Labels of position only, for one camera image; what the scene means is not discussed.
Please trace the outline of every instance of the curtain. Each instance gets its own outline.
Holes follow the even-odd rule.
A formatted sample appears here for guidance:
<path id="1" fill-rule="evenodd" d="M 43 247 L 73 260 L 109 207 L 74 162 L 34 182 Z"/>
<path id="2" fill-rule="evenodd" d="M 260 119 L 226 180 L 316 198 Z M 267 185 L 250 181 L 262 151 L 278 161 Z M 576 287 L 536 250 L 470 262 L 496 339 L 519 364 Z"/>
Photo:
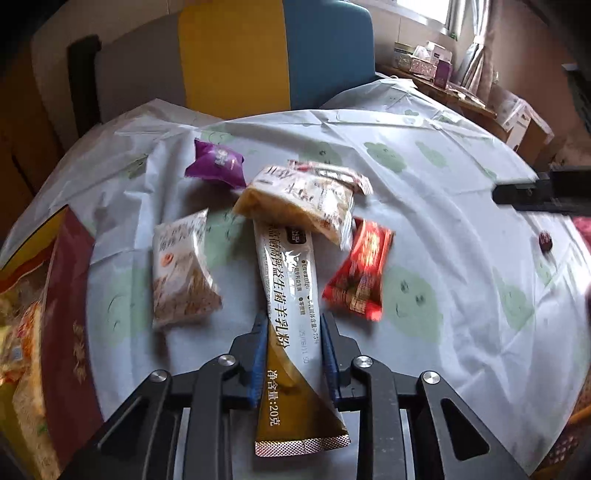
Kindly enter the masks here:
<path id="1" fill-rule="evenodd" d="M 466 50 L 452 82 L 488 101 L 492 84 L 492 44 L 501 16 L 502 0 L 472 0 L 474 42 Z"/>

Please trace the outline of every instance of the pastry package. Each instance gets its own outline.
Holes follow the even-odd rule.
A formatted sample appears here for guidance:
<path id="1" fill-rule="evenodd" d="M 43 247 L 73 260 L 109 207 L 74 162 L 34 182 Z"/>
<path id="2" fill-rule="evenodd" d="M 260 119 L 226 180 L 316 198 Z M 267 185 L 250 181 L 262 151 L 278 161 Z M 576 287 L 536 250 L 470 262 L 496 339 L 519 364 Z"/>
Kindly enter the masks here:
<path id="1" fill-rule="evenodd" d="M 322 233 L 341 250 L 350 246 L 353 191 L 336 180 L 289 167 L 263 168 L 233 208 L 273 225 Z"/>
<path id="2" fill-rule="evenodd" d="M 55 480 L 103 423 L 86 336 L 93 244 L 65 206 L 0 270 L 0 431 L 41 480 Z"/>
<path id="3" fill-rule="evenodd" d="M 360 218 L 355 218 L 355 225 L 351 252 L 322 297 L 377 322 L 382 318 L 382 274 L 395 234 Z"/>
<path id="4" fill-rule="evenodd" d="M 204 254 L 207 209 L 154 228 L 154 328 L 222 307 Z"/>
<path id="5" fill-rule="evenodd" d="M 371 195 L 374 192 L 369 179 L 349 167 L 303 160 L 290 160 L 288 166 L 298 171 L 309 171 L 314 175 L 336 180 L 353 190 L 353 193 Z"/>

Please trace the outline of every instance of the purple candy wrapper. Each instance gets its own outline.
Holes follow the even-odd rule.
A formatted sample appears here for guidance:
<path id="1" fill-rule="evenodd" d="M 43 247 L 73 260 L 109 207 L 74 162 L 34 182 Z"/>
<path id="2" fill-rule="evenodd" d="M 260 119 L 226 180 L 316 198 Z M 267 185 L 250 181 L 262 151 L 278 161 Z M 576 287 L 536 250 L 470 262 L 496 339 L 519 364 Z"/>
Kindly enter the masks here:
<path id="1" fill-rule="evenodd" d="M 245 188 L 244 157 L 234 150 L 195 139 L 195 162 L 185 170 L 186 177 L 225 181 L 231 187 Z"/>

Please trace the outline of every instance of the white tablecloth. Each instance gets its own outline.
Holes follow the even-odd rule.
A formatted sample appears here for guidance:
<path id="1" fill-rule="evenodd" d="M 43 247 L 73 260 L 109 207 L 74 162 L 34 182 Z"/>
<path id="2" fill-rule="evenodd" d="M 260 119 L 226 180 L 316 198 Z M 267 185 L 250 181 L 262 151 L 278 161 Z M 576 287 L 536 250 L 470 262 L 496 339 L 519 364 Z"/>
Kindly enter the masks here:
<path id="1" fill-rule="evenodd" d="M 394 371 L 441 373 L 532 471 L 563 428 L 589 367 L 584 291 L 591 257 L 582 239 L 566 218 L 495 205 L 493 179 L 532 179 L 533 171 L 506 145 L 407 82 L 380 80 L 340 94 L 327 108 L 334 109 L 199 128 L 214 120 L 154 100 L 96 127 L 66 154 L 15 224 L 0 261 L 65 203 L 96 237 L 87 325 L 107 417 L 153 369 L 178 374 L 225 353 L 265 307 L 252 222 L 229 214 L 236 194 L 183 177 L 194 159 L 193 140 L 242 153 L 247 182 L 262 166 L 291 158 L 353 167 L 375 190 L 356 198 L 355 215 L 395 230 L 396 237 L 384 275 L 383 319 L 340 314 L 341 332 Z M 154 225 L 205 207 L 207 261 L 223 310 L 155 334 Z M 554 241 L 547 257 L 537 243 L 542 230 Z M 321 236 L 314 243 L 322 290 L 345 254 Z M 355 478 L 358 416 L 345 420 L 353 440 L 348 448 L 257 459 L 256 414 L 234 415 L 234 478 Z"/>

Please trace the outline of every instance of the snack package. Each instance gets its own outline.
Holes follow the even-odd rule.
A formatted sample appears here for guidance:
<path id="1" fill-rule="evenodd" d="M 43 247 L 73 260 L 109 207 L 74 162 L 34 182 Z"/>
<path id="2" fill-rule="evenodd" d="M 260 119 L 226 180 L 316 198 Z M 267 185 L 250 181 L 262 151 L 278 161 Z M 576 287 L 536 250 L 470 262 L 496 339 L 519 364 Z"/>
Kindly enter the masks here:
<path id="1" fill-rule="evenodd" d="M 222 307 L 204 254 L 207 209 L 154 228 L 154 328 Z"/>
<path id="2" fill-rule="evenodd" d="M 243 162 L 244 157 L 234 150 L 195 139 L 195 162 L 186 168 L 185 176 L 221 180 L 234 189 L 244 188 Z"/>
<path id="3" fill-rule="evenodd" d="M 242 192 L 233 212 L 273 225 L 322 233 L 344 250 L 350 246 L 352 209 L 353 191 L 338 181 L 268 166 Z"/>
<path id="4" fill-rule="evenodd" d="M 0 342 L 0 385 L 18 382 L 31 365 L 34 315 L 40 311 L 40 304 L 36 301 L 22 314 L 17 325 L 5 327 L 7 332 L 4 341 Z"/>
<path id="5" fill-rule="evenodd" d="M 353 190 L 353 193 L 371 195 L 374 192 L 369 179 L 349 167 L 300 160 L 290 160 L 288 166 L 294 170 L 309 171 L 314 175 L 336 180 Z"/>
<path id="6" fill-rule="evenodd" d="M 37 479 L 55 480 L 103 423 L 86 337 L 93 244 L 65 206 L 0 270 L 0 431 Z"/>
<path id="7" fill-rule="evenodd" d="M 350 444 L 322 366 L 314 250 L 309 232 L 255 222 L 269 337 L 255 453 L 290 456 Z"/>
<path id="8" fill-rule="evenodd" d="M 355 224 L 351 252 L 322 297 L 378 322 L 382 318 L 382 273 L 395 233 L 360 218 L 355 218 Z"/>

